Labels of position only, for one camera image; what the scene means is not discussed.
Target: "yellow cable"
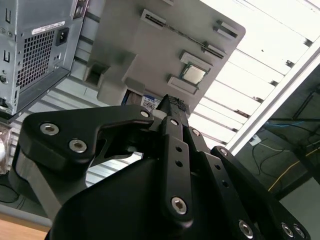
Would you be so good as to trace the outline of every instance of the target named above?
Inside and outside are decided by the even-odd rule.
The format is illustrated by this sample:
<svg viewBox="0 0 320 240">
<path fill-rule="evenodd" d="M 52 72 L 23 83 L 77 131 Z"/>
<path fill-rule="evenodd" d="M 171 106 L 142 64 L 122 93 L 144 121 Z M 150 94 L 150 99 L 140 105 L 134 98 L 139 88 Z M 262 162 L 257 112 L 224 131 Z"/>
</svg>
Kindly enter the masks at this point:
<svg viewBox="0 0 320 240">
<path fill-rule="evenodd" d="M 307 153 L 305 156 L 308 157 L 310 156 L 311 154 L 313 154 L 314 152 L 316 152 L 317 150 L 319 150 L 320 147 L 318 147 L 317 149 Z M 300 161 L 296 161 L 294 164 L 290 165 L 278 178 L 277 180 L 275 180 L 275 182 L 272 184 L 271 187 L 269 187 L 268 191 L 270 192 L 271 189 L 280 181 L 280 179 L 291 169 L 293 168 L 295 165 L 297 165 L 298 163 L 300 163 Z"/>
</svg>

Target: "cable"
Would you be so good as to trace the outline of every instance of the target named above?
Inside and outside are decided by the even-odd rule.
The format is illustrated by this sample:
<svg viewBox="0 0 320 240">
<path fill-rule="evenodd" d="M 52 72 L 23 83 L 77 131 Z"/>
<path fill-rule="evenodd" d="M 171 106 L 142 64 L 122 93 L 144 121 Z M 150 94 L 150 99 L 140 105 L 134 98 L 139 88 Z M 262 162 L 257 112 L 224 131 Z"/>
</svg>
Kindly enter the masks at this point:
<svg viewBox="0 0 320 240">
<path fill-rule="evenodd" d="M 259 145 L 261 145 L 261 146 L 264 146 L 264 147 L 266 147 L 266 148 L 268 148 L 268 149 L 271 149 L 271 150 L 273 150 L 273 151 L 276 151 L 276 152 L 291 152 L 290 150 L 281 150 L 281 149 L 275 149 L 275 148 L 272 148 L 272 147 L 270 147 L 270 146 L 268 146 L 268 145 L 265 145 L 265 144 L 263 144 L 263 143 L 258 143 Z"/>
<path fill-rule="evenodd" d="M 256 175 L 256 176 L 259 176 L 259 175 L 261 174 L 259 165 L 258 165 L 258 163 L 257 163 L 257 159 L 256 159 L 256 157 L 255 157 L 255 149 L 256 149 L 256 147 L 257 147 L 258 145 L 259 145 L 259 144 L 254 145 L 253 148 L 252 148 L 252 152 L 251 152 L 252 157 L 253 157 L 253 161 L 254 161 L 254 163 L 255 163 L 255 165 L 256 165 L 256 168 L 258 169 L 258 174 L 254 174 L 254 175 Z"/>
<path fill-rule="evenodd" d="M 314 152 L 316 152 L 317 150 L 319 150 L 320 147 L 318 147 L 317 149 L 307 153 L 305 156 L 308 157 L 310 156 L 311 154 L 313 154 Z M 293 168 L 295 165 L 297 165 L 298 163 L 300 163 L 300 161 L 296 161 L 295 163 L 293 163 L 292 165 L 290 165 L 278 178 L 277 180 L 275 180 L 275 182 L 271 185 L 271 187 L 269 187 L 268 191 L 270 192 L 271 189 L 277 184 L 277 182 L 280 181 L 280 179 L 291 169 Z"/>
<path fill-rule="evenodd" d="M 299 124 L 303 124 L 304 121 L 299 121 L 296 123 L 292 123 L 292 124 L 273 124 L 273 123 L 266 123 L 268 126 L 272 126 L 272 127 L 279 127 L 279 128 L 287 128 L 287 127 L 292 127 L 292 126 L 296 126 Z"/>
<path fill-rule="evenodd" d="M 263 159 L 263 160 L 261 161 L 260 165 L 259 165 L 261 172 L 262 172 L 263 174 L 271 177 L 271 178 L 277 179 L 277 176 L 274 176 L 274 175 L 271 175 L 271 174 L 265 172 L 265 171 L 263 170 L 263 168 L 262 168 L 262 165 L 263 165 L 268 159 L 273 158 L 273 157 L 275 157 L 275 156 L 283 153 L 284 151 L 285 151 L 284 149 L 283 149 L 283 150 L 280 150 L 279 152 L 277 152 L 277 153 L 275 153 L 275 154 L 272 154 L 271 156 L 268 156 L 268 157 L 266 157 L 265 159 Z"/>
<path fill-rule="evenodd" d="M 22 200 L 19 202 L 18 206 L 16 206 L 15 209 L 18 209 L 20 207 L 20 205 L 22 204 L 22 202 L 24 201 L 25 197 L 22 198 Z"/>
<path fill-rule="evenodd" d="M 307 132 L 309 132 L 309 133 L 311 133 L 311 134 L 313 134 L 313 135 L 320 136 L 320 134 L 318 134 L 318 133 L 316 133 L 316 132 L 314 132 L 314 131 L 311 131 L 311 130 L 309 130 L 309 129 L 306 129 L 306 128 L 304 128 L 304 127 L 297 126 L 297 125 L 292 125 L 292 124 L 288 124 L 288 125 L 291 126 L 291 127 L 295 127 L 295 128 L 298 128 L 298 129 L 305 130 L 305 131 L 307 131 Z"/>
<path fill-rule="evenodd" d="M 314 143 L 310 143 L 309 145 L 307 145 L 307 146 L 305 146 L 305 147 L 308 148 L 308 147 L 311 147 L 311 146 L 316 145 L 316 144 L 318 144 L 318 143 L 320 143 L 320 140 L 319 140 L 319 141 L 316 141 L 316 142 L 314 142 Z"/>
<path fill-rule="evenodd" d="M 19 210 L 21 210 L 23 208 L 23 206 L 25 205 L 25 202 L 26 202 L 26 198 L 23 199 L 23 203 L 22 205 L 19 207 Z"/>
<path fill-rule="evenodd" d="M 12 187 L 7 186 L 7 185 L 5 185 L 5 184 L 0 184 L 0 186 L 5 187 L 5 188 L 7 188 L 7 189 L 10 189 L 11 191 L 13 191 L 13 192 L 16 194 L 16 197 L 14 198 L 13 201 L 3 201 L 3 200 L 0 200 L 1 203 L 13 204 L 13 203 L 15 203 L 16 201 L 18 201 L 20 195 L 19 195 Z"/>
</svg>

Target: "ventilation grille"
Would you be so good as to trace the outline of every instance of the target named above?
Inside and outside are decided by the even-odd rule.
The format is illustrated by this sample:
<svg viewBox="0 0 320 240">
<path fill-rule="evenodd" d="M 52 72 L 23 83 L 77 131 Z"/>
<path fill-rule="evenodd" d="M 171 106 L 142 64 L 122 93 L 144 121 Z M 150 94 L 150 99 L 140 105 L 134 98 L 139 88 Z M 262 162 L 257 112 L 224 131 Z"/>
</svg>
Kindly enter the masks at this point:
<svg viewBox="0 0 320 240">
<path fill-rule="evenodd" d="M 24 40 L 23 67 L 18 71 L 20 91 L 39 80 L 48 72 L 55 31 L 45 32 Z"/>
</svg>

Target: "label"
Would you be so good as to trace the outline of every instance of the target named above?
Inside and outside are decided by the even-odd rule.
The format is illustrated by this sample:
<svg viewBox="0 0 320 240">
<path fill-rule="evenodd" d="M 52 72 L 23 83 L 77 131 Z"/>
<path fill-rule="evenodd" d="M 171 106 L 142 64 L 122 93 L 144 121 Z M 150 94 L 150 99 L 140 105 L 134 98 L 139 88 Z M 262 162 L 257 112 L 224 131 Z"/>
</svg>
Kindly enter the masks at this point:
<svg viewBox="0 0 320 240">
<path fill-rule="evenodd" d="M 252 146 L 255 146 L 259 143 L 261 143 L 261 139 L 260 137 L 258 137 L 258 135 L 254 135 L 250 140 L 249 140 L 249 143 L 252 145 Z"/>
<path fill-rule="evenodd" d="M 66 21 L 61 21 L 61 22 L 58 22 L 58 23 L 55 23 L 55 24 L 51 24 L 51 25 L 48 25 L 48 26 L 39 27 L 39 28 L 36 28 L 35 30 L 33 30 L 31 32 L 31 34 L 35 35 L 35 34 L 43 33 L 43 32 L 49 31 L 51 29 L 59 28 L 59 27 L 65 25 L 65 24 L 66 24 Z"/>
<path fill-rule="evenodd" d="M 156 109 L 160 102 L 160 100 L 154 98 L 153 96 L 144 95 L 142 97 L 141 106 L 145 107 L 149 112 L 152 113 L 152 110 Z"/>
</svg>

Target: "blue cable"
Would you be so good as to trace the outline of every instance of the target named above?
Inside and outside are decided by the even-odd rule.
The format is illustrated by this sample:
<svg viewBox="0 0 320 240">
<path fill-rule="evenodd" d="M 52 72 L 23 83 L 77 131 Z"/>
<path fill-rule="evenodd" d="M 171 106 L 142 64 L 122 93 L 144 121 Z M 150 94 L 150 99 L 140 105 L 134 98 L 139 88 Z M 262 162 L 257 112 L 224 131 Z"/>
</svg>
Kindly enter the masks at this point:
<svg viewBox="0 0 320 240">
<path fill-rule="evenodd" d="M 297 125 L 302 124 L 302 123 L 304 123 L 304 121 L 299 121 L 299 122 L 293 123 L 293 124 L 291 124 L 291 125 L 286 125 L 286 124 L 272 124 L 272 123 L 266 122 L 266 124 L 267 124 L 268 126 L 278 127 L 278 128 L 291 127 L 292 125 L 297 126 Z"/>
</svg>

